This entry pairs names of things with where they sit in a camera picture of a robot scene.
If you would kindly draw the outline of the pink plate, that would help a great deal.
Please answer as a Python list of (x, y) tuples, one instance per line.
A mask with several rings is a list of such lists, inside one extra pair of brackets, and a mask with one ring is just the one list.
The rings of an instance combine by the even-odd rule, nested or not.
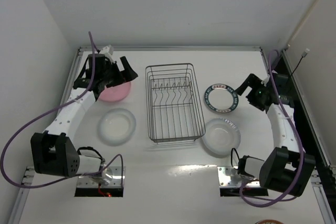
[(104, 102), (119, 102), (126, 98), (130, 91), (131, 82), (126, 82), (115, 87), (105, 87), (98, 99)]

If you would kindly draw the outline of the blue rimmed patterned plate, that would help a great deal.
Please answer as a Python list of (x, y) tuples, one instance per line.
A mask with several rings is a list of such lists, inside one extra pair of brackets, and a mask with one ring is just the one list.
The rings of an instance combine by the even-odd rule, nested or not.
[(236, 91), (223, 83), (216, 83), (209, 86), (204, 93), (206, 106), (217, 113), (233, 112), (239, 103)]

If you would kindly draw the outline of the white plate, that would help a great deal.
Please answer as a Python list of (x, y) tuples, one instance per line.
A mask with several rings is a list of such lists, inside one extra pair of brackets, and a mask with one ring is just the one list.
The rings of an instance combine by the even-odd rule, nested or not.
[(238, 148), (241, 134), (235, 123), (228, 119), (211, 119), (205, 125), (206, 133), (202, 137), (205, 147), (219, 156), (227, 156), (232, 148)]
[(136, 129), (136, 119), (127, 109), (108, 111), (97, 125), (99, 139), (109, 146), (120, 146), (129, 141)]

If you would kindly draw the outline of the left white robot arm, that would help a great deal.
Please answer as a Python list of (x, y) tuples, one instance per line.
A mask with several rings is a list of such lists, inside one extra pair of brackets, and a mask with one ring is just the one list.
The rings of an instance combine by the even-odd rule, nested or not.
[(120, 88), (138, 77), (127, 58), (122, 56), (120, 70), (112, 58), (113, 47), (94, 49), (78, 73), (66, 103), (54, 121), (42, 132), (31, 137), (35, 172), (63, 179), (87, 176), (106, 185), (109, 165), (102, 156), (85, 156), (76, 150), (72, 140), (87, 111), (108, 90)]

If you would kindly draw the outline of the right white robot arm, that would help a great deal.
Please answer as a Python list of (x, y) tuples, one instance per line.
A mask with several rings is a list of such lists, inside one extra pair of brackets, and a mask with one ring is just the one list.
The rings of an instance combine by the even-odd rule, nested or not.
[(251, 156), (239, 159), (237, 173), (244, 179), (257, 179), (261, 187), (280, 193), (290, 189), (295, 197), (302, 195), (316, 165), (313, 155), (307, 154), (297, 142), (292, 97), (285, 95), (288, 77), (274, 73), (261, 80), (251, 73), (235, 92), (247, 94), (249, 104), (266, 112), (271, 123), (274, 150), (263, 161)]

